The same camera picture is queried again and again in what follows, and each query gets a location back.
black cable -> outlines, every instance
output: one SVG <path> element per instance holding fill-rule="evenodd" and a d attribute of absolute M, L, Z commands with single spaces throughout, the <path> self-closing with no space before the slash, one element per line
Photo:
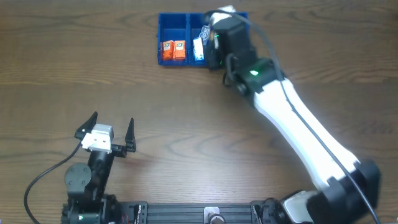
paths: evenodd
<path fill-rule="evenodd" d="M 30 192 L 30 189 L 33 187 L 33 185 L 40 179 L 42 178 L 45 174 L 48 174 L 49 172 L 53 171 L 55 168 L 59 167 L 60 165 L 66 163 L 66 161 L 68 161 L 70 158 L 72 158 L 76 152 L 79 150 L 81 146 L 81 142 L 79 142 L 79 144 L 76 146 L 76 149 L 68 156 L 66 157 L 63 161 L 55 164 L 54 166 L 52 166 L 51 168 L 47 169 L 46 171 L 44 171 L 43 173 L 41 173 L 40 175 L 38 175 L 30 184 L 29 186 L 27 186 L 26 191 L 25 191 L 25 195 L 24 195 L 24 205 L 25 205 L 25 210 L 26 213 L 28 214 L 28 216 L 30 217 L 30 219 L 35 223 L 35 224 L 40 224 L 39 221 L 37 221 L 37 219 L 33 216 L 32 212 L 29 209 L 29 206 L 27 204 L 27 196 Z"/>
<path fill-rule="evenodd" d="M 352 178 L 350 172 L 348 172 L 348 170 L 344 167 L 344 165 L 340 162 L 340 160 L 333 154 L 333 152 L 329 149 L 329 147 L 322 141 L 322 139 L 318 136 L 318 134 L 311 128 L 311 126 L 306 122 L 306 120 L 301 116 L 301 114 L 296 110 L 295 106 L 292 104 L 292 102 L 290 101 L 289 97 L 286 94 L 285 91 L 285 87 L 283 84 L 283 80 L 284 80 L 284 76 L 282 75 L 280 66 L 279 66 L 279 61 L 278 61 L 278 57 L 276 55 L 276 52 L 274 50 L 274 46 L 271 44 L 270 40 L 268 39 L 268 36 L 266 35 L 266 33 L 261 30 L 261 28 L 251 22 L 249 19 L 246 19 L 243 16 L 240 16 L 239 14 L 233 13 L 233 12 L 226 12 L 220 9 L 217 10 L 211 10 L 205 13 L 206 16 L 211 16 L 213 13 L 218 12 L 218 13 L 225 13 L 225 14 L 229 14 L 241 21 L 243 21 L 244 23 L 246 23 L 247 25 L 249 25 L 250 27 L 252 27 L 263 39 L 264 43 L 266 44 L 266 47 L 268 48 L 268 51 L 271 55 L 271 59 L 274 63 L 275 66 L 275 70 L 276 70 L 276 75 L 278 80 L 280 81 L 280 85 L 282 87 L 282 90 L 284 92 L 284 95 L 286 97 L 286 101 L 289 103 L 290 107 L 292 108 L 292 111 L 298 116 L 298 118 L 301 120 L 301 122 L 305 125 L 305 127 L 307 127 L 307 129 L 314 135 L 314 137 L 318 140 L 318 142 L 322 145 L 322 147 L 326 150 L 327 153 L 329 153 L 330 157 L 337 163 L 337 165 L 340 167 L 340 169 L 344 172 L 344 174 L 349 178 L 349 180 L 353 183 L 356 191 L 360 194 L 363 202 L 365 203 L 365 205 L 367 206 L 367 208 L 369 209 L 370 214 L 373 217 L 373 220 L 376 222 L 376 224 L 380 224 L 380 220 L 376 215 L 376 212 L 373 210 L 372 205 L 370 204 L 369 200 L 366 198 L 365 194 L 363 193 L 363 191 L 361 190 L 361 188 L 359 187 L 359 185 L 356 183 L 356 181 Z"/>

green indicator light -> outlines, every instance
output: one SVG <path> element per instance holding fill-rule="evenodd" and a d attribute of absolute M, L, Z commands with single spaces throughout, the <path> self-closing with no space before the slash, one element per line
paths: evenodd
<path fill-rule="evenodd" d="M 254 70 L 251 70 L 251 71 L 250 71 L 250 73 L 251 73 L 252 75 L 254 75 L 254 76 L 256 76 L 256 75 L 258 75 L 258 74 L 259 74 L 259 72 L 257 72 L 257 71 L 254 71 Z"/>

white robotic arm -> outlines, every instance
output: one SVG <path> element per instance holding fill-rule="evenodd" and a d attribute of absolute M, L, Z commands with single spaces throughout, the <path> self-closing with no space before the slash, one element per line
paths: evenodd
<path fill-rule="evenodd" d="M 288 79 L 285 79 L 282 83 L 290 102 L 295 106 L 304 120 L 319 135 L 345 168 L 349 172 L 354 171 L 354 163 L 359 162 L 358 159 L 338 143 L 314 115 L 312 115 L 297 95 L 293 84 Z M 264 85 L 262 89 L 261 93 L 254 94 L 254 106 L 283 134 L 301 158 L 315 187 L 318 190 L 328 187 L 328 179 L 330 177 L 334 177 L 337 180 L 343 178 L 345 174 L 339 168 L 338 164 L 336 164 L 315 136 L 292 111 L 286 100 L 280 81 L 274 80 Z"/>

